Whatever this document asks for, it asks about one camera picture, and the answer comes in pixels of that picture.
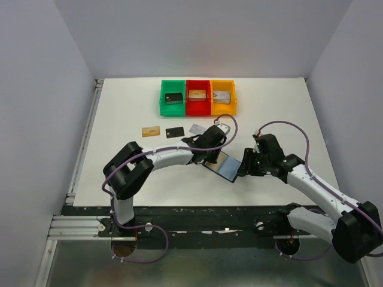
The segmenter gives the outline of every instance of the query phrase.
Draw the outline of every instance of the yellow bin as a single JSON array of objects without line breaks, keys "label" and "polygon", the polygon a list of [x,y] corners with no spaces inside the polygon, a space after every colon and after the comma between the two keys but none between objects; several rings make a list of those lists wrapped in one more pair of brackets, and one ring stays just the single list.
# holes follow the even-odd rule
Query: yellow bin
[{"label": "yellow bin", "polygon": [[[232,80],[210,80],[210,97],[211,97],[211,115],[230,114],[235,115],[237,112],[237,96],[235,94],[235,85]],[[230,103],[214,103],[214,91],[229,91]]]}]

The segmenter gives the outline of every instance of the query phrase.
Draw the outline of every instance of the screw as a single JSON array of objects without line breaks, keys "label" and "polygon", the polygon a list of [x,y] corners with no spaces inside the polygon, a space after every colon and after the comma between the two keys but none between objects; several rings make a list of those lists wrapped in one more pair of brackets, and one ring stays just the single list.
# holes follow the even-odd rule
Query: screw
[{"label": "screw", "polygon": [[261,221],[257,222],[256,227],[258,230],[264,230],[265,229],[265,225]]},{"label": "screw", "polygon": [[147,232],[151,232],[151,230],[153,229],[153,227],[151,227],[151,223],[148,222],[148,223],[146,223],[146,225],[147,225],[147,227],[145,227],[145,230],[146,230]]},{"label": "screw", "polygon": [[97,229],[98,231],[104,231],[105,230],[105,225],[100,223],[98,226],[97,226]]}]

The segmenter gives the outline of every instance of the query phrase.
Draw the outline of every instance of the black card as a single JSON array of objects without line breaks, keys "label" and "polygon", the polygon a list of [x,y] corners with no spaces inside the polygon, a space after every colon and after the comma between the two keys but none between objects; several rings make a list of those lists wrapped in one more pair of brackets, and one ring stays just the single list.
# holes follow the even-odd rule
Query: black card
[{"label": "black card", "polygon": [[171,129],[166,129],[165,132],[167,139],[185,136],[184,127],[173,127]]},{"label": "black card", "polygon": [[184,97],[182,93],[167,93],[165,94],[165,103],[167,105],[173,105],[175,103],[182,103]]}]

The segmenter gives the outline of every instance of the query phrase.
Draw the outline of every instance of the white wall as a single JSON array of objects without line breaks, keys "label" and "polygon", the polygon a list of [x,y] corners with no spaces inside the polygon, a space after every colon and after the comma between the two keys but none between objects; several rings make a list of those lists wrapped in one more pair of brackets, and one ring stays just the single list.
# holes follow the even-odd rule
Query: white wall
[{"label": "white wall", "polygon": [[383,221],[382,15],[383,1],[354,0],[308,87],[341,190],[376,204]]},{"label": "white wall", "polygon": [[0,282],[33,286],[94,80],[52,0],[0,3]]},{"label": "white wall", "polygon": [[308,77],[351,0],[55,0],[98,78]]}]

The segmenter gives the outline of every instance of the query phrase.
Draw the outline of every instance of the plastic bin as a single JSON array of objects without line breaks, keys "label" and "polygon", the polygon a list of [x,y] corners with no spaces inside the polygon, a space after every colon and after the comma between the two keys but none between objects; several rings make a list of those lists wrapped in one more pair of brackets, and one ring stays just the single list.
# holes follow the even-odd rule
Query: plastic bin
[{"label": "plastic bin", "polygon": [[[211,80],[211,115],[230,114],[235,115],[237,112],[237,96],[235,94],[235,85],[232,80]],[[230,103],[214,103],[213,91],[229,91]]]},{"label": "plastic bin", "polygon": [[[182,93],[183,102],[173,105],[165,103],[165,94]],[[162,80],[160,94],[160,114],[166,117],[185,116],[186,105],[186,81],[185,80]]]},{"label": "plastic bin", "polygon": [[[189,100],[190,90],[206,91],[206,100]],[[186,115],[209,116],[211,115],[211,87],[209,80],[186,81]]]}]

